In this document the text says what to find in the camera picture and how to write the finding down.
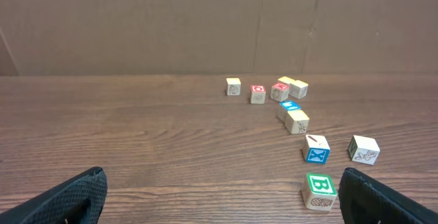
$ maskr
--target wooden block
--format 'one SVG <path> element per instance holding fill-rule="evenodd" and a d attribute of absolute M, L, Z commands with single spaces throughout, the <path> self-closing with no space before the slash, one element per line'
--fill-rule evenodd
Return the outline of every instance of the wooden block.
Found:
<path fill-rule="evenodd" d="M 309 117 L 302 110 L 287 112 L 285 126 L 291 134 L 307 132 Z"/>
<path fill-rule="evenodd" d="M 289 95 L 289 86 L 282 83 L 276 83 L 271 88 L 271 99 L 275 101 L 284 101 Z"/>
<path fill-rule="evenodd" d="M 308 173 L 301 194 L 306 208 L 330 211 L 335 203 L 337 191 L 329 175 Z"/>
<path fill-rule="evenodd" d="M 301 99 L 306 96 L 309 85 L 300 80 L 295 80 L 290 84 L 289 94 L 295 98 Z"/>
<path fill-rule="evenodd" d="M 302 144 L 302 155 L 306 162 L 326 164 L 330 153 L 326 137 L 319 135 L 306 135 Z"/>
<path fill-rule="evenodd" d="M 277 116 L 285 122 L 287 112 L 292 110 L 301 110 L 301 107 L 294 103 L 293 101 L 283 101 L 280 102 L 279 111 L 277 112 Z"/>
<path fill-rule="evenodd" d="M 265 97 L 265 86 L 251 86 L 251 104 L 263 104 L 265 103 Z"/>
<path fill-rule="evenodd" d="M 295 79 L 292 79 L 292 78 L 286 77 L 286 76 L 279 78 L 279 82 L 289 86 L 289 88 L 290 88 L 290 84 L 292 84 L 294 81 L 295 81 Z"/>
<path fill-rule="evenodd" d="M 374 165 L 380 152 L 381 150 L 373 138 L 354 135 L 350 145 L 348 145 L 348 153 L 353 162 Z"/>
<path fill-rule="evenodd" d="M 240 95 L 240 79 L 227 78 L 227 95 Z"/>

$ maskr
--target blue letter x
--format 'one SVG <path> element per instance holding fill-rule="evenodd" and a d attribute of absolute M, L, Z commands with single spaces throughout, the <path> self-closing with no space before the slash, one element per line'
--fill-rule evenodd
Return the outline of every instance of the blue letter x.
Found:
<path fill-rule="evenodd" d="M 309 156 L 309 160 L 313 159 L 313 158 L 318 158 L 321 161 L 324 160 L 324 155 L 326 154 L 325 151 L 321 152 L 321 153 L 316 153 L 315 151 L 311 151 L 310 156 Z"/>

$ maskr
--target cardboard wall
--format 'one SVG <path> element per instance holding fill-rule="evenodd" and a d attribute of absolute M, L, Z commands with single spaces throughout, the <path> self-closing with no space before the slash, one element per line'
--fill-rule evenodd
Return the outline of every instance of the cardboard wall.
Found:
<path fill-rule="evenodd" d="M 0 0 L 9 50 L 0 47 L 0 68 L 437 73 L 437 8 L 438 0 Z"/>
<path fill-rule="evenodd" d="M 0 76 L 17 76 L 14 61 L 0 29 Z"/>

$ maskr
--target wood grain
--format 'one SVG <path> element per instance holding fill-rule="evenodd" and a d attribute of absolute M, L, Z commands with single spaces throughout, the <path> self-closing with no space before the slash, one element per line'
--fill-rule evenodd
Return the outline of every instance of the wood grain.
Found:
<path fill-rule="evenodd" d="M 90 168 L 109 192 L 102 223 L 341 223 L 307 210 L 305 173 L 339 187 L 353 166 L 438 211 L 438 77 L 297 75 L 309 133 L 327 137 L 327 164 L 306 164 L 303 135 L 290 135 L 278 103 L 249 104 L 250 84 L 279 76 L 0 78 L 0 212 Z M 353 134 L 373 137 L 374 166 L 349 160 Z"/>

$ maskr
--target pink block face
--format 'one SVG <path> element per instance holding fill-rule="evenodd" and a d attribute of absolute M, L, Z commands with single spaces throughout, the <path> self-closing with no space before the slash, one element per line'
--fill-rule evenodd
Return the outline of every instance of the pink block face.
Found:
<path fill-rule="evenodd" d="M 266 92 L 265 86 L 251 86 L 253 92 Z"/>
<path fill-rule="evenodd" d="M 276 83 L 272 86 L 273 88 L 278 88 L 280 90 L 287 90 L 289 86 L 282 84 L 282 83 Z"/>

